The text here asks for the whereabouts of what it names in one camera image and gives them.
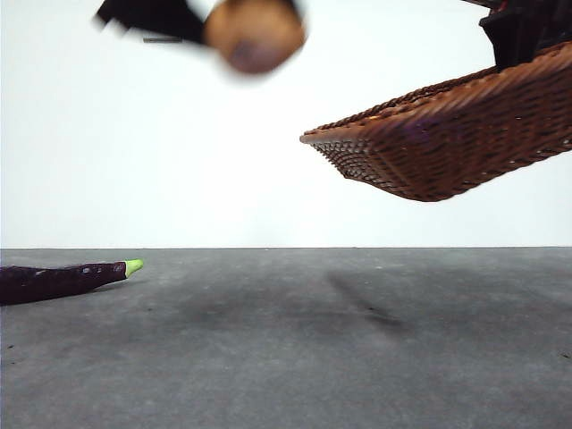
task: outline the white backdrop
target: white backdrop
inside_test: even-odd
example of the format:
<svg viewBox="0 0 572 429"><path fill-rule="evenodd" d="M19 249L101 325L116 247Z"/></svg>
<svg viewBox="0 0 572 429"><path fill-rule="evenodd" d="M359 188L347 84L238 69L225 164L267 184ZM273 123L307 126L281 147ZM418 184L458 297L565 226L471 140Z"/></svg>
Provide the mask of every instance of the white backdrop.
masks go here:
<svg viewBox="0 0 572 429"><path fill-rule="evenodd" d="M486 9L307 0L304 50L244 80L193 46L100 31L99 4L2 1L3 248L572 245L571 154L427 204L299 143L490 66Z"/></svg>

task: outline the woven basket rim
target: woven basket rim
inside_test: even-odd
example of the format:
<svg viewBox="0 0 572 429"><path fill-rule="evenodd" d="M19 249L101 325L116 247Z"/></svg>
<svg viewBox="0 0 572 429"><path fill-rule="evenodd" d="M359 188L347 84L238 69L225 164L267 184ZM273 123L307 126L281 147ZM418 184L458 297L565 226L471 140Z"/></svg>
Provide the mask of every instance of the woven basket rim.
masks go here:
<svg viewBox="0 0 572 429"><path fill-rule="evenodd" d="M570 66L572 66L572 41L545 48L532 62L522 63L501 72L491 67L461 78L417 89L364 112L306 131L300 137L300 141L310 145L332 142L332 139L339 141L341 134L346 134L344 131L355 135L359 130L360 134L368 135L372 127L383 133L391 132L409 117L422 121L428 115L435 115L435 111L439 111L440 114L451 114L464 105L499 95L509 88L534 82L539 75L558 72Z"/></svg>

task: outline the eggplant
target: eggplant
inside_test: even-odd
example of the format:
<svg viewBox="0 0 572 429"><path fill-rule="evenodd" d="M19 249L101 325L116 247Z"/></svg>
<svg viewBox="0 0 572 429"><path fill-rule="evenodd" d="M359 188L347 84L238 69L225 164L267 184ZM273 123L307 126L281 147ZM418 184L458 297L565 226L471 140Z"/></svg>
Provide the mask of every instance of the eggplant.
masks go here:
<svg viewBox="0 0 572 429"><path fill-rule="evenodd" d="M22 304L80 295L127 279L143 266L141 259L63 268L0 267L0 305Z"/></svg>

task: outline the gray floor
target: gray floor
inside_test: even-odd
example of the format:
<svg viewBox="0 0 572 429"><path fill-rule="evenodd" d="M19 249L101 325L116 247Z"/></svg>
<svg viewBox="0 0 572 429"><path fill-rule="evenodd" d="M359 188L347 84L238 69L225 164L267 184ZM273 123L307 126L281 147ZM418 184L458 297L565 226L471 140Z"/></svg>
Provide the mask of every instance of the gray floor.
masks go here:
<svg viewBox="0 0 572 429"><path fill-rule="evenodd" d="M2 308L4 429L572 427L572 248L5 251L143 257Z"/></svg>

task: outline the toy vegetable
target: toy vegetable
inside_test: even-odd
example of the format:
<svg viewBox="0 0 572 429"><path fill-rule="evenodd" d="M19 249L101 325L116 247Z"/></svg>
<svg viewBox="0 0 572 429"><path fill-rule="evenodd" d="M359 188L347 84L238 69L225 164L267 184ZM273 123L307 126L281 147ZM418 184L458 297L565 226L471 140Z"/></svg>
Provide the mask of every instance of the toy vegetable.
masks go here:
<svg viewBox="0 0 572 429"><path fill-rule="evenodd" d="M143 266L141 259L64 268L0 267L0 304L79 295L127 279Z"/></svg>

